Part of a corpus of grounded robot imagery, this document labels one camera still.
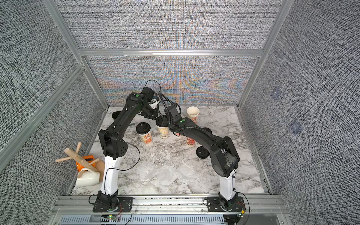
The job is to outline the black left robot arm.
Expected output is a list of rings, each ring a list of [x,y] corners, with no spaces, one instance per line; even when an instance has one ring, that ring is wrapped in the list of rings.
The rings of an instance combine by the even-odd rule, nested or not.
[[[118,172],[122,157],[128,150],[128,143],[123,140],[128,126],[138,113],[145,117],[156,118],[158,115],[151,104],[156,102],[154,91],[133,92],[127,99],[124,108],[105,130],[98,133],[100,145],[105,156],[103,183],[97,194],[95,206],[113,212],[117,210],[118,200]]]

